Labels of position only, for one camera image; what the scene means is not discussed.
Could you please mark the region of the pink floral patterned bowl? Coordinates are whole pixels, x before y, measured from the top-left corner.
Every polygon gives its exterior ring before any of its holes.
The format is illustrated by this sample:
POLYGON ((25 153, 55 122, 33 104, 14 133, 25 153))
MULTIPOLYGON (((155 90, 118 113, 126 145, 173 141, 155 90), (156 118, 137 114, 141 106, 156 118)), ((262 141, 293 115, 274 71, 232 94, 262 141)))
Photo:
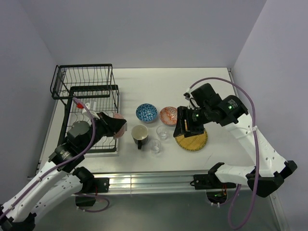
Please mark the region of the pink floral patterned bowl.
POLYGON ((116 123, 116 130, 117 130, 117 132, 116 132, 116 134, 114 135, 114 139, 119 139, 119 138, 121 138, 124 134, 125 134, 125 132, 127 131, 127 127, 128 127, 128 125, 127 125, 127 122, 124 124, 123 122, 121 122, 121 121, 119 121, 119 120, 123 120, 124 119, 124 117, 121 115, 121 114, 119 114, 119 113, 113 113, 113 118, 115 118, 115 119, 117 119, 118 121, 117 121, 117 123, 116 123))

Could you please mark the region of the orange patterned bowl zigzag outside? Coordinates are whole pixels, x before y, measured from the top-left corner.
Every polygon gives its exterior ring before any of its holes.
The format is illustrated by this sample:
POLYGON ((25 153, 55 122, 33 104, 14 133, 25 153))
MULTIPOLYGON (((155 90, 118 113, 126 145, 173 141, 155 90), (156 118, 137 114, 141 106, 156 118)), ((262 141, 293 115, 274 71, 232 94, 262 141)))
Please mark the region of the orange patterned bowl zigzag outside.
POLYGON ((177 123, 177 108, 172 106, 164 107, 159 113, 160 120, 168 126, 174 126, 177 123))

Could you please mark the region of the blue triangle patterned bowl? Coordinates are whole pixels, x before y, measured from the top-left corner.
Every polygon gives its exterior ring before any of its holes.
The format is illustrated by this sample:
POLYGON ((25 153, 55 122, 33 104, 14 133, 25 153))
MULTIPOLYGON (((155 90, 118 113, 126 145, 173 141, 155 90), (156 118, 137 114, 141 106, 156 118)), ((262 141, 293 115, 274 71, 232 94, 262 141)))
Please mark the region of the blue triangle patterned bowl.
POLYGON ((151 123, 156 120, 158 112, 154 105, 143 103, 137 107, 135 114, 141 122, 151 123))

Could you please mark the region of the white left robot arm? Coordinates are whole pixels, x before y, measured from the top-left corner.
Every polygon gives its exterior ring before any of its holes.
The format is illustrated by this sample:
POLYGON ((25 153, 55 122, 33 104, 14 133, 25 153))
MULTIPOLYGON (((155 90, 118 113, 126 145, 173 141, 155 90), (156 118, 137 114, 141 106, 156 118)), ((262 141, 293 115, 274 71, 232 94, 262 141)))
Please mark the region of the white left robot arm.
POLYGON ((35 220, 72 194, 89 192, 94 176, 79 164, 86 152, 103 137, 124 134, 127 122, 103 112, 91 113, 91 123, 76 122, 50 155, 41 171, 11 200, 0 207, 4 231, 32 231, 35 220))

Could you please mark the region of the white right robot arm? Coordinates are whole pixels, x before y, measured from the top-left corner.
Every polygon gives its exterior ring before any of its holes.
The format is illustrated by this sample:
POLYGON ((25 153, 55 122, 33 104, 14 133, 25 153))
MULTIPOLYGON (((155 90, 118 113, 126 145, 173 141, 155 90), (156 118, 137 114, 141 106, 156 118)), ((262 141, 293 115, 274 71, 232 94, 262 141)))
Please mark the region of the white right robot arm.
POLYGON ((292 175, 297 164, 279 155, 254 124, 242 101, 229 95, 225 99, 198 100, 197 109, 177 108, 177 123, 173 136, 194 137, 205 131, 204 125, 215 122, 224 127, 254 161, 251 166, 232 166, 225 161, 211 167, 206 174, 194 175, 191 185, 197 190, 248 186, 260 197, 276 191, 292 175))

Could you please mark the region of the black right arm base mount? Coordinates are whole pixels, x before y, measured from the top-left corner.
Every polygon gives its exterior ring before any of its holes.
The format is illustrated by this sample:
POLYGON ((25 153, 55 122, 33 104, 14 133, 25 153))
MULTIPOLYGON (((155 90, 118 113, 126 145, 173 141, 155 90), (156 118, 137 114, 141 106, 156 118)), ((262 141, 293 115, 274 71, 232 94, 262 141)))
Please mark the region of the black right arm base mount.
POLYGON ((196 190, 234 189, 235 183, 221 182, 214 174, 195 174, 190 182, 196 190))

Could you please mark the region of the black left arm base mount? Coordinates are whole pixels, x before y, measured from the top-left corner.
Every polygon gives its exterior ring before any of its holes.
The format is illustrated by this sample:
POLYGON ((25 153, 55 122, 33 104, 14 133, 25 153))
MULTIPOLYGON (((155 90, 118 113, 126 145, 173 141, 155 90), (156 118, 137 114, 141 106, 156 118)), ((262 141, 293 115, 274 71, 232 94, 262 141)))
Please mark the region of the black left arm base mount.
POLYGON ((99 213, 107 210, 110 200, 102 195, 109 191, 109 178, 93 178, 83 184, 79 192, 74 193, 77 210, 87 213, 99 213), (103 202, 103 208, 93 210, 96 203, 103 202))

